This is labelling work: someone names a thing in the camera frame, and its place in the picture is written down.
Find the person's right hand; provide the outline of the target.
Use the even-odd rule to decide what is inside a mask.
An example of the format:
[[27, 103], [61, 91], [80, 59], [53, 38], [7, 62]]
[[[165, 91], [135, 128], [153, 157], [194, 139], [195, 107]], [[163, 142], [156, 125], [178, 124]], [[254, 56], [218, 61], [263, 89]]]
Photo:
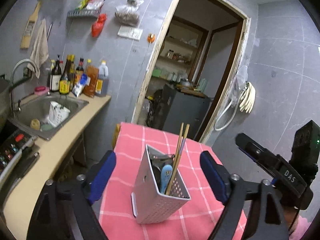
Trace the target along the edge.
[[284, 217], [287, 223], [287, 227], [289, 231], [295, 230], [298, 215], [299, 215], [299, 210], [296, 209], [295, 207], [287, 207], [283, 206], [284, 210]]

